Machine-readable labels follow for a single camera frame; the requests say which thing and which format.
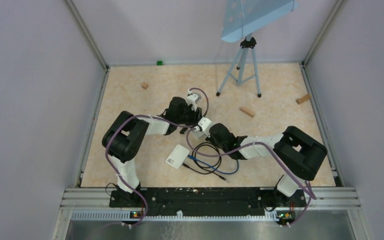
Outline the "white TP-Link switch box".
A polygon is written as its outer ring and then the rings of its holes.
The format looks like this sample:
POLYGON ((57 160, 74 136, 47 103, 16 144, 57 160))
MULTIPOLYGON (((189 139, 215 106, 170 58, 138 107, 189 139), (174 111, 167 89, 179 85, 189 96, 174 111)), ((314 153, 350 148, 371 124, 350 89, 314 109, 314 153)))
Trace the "white TP-Link switch box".
POLYGON ((165 160, 165 163, 175 169, 179 169, 189 154, 190 150, 188 148, 177 144, 165 160))

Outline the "long white network switch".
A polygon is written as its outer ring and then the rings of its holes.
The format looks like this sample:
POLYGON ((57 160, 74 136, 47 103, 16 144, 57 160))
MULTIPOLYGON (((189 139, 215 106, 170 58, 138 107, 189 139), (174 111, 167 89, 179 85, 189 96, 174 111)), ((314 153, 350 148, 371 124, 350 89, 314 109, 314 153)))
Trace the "long white network switch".
POLYGON ((201 139, 201 138, 205 138, 205 137, 206 137, 206 135, 205 135, 202 131, 200 131, 200 130, 196 130, 196 129, 192 130, 190 134, 191 134, 191 135, 193 136, 193 138, 196 139, 196 140, 201 139))

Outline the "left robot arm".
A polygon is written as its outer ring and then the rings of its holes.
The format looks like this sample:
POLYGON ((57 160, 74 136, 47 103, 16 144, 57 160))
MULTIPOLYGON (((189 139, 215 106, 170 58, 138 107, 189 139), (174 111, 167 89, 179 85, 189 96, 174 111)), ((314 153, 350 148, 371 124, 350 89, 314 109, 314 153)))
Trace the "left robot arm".
POLYGON ((156 116, 135 117, 122 111, 102 138, 102 146, 115 169, 117 190, 122 191, 121 200, 129 207, 140 202, 137 191, 140 181, 136 174, 135 156, 147 135, 171 135, 177 128, 196 125, 203 117, 197 103, 202 99, 198 93, 189 93, 186 98, 175 96, 168 108, 156 116))

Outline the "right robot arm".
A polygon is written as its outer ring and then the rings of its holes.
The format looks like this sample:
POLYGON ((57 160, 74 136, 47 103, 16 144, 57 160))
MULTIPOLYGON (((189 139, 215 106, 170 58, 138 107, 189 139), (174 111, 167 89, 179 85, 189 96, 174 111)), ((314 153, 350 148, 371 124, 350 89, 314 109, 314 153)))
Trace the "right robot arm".
POLYGON ((273 157, 285 171, 275 186, 273 200, 287 206, 298 189, 313 181, 328 154, 327 148, 296 126, 270 136, 235 136, 221 123, 211 126, 207 140, 234 160, 273 157))

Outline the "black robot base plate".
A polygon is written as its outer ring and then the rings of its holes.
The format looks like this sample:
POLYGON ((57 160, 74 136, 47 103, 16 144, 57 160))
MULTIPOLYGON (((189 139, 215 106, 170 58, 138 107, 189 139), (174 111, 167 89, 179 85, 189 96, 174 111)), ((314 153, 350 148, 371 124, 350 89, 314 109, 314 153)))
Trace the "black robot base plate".
POLYGON ((306 204, 302 190, 287 197, 261 187, 148 187, 138 193, 113 190, 109 200, 111 208, 147 210, 148 217, 175 216, 178 211, 186 217, 263 216, 306 204))

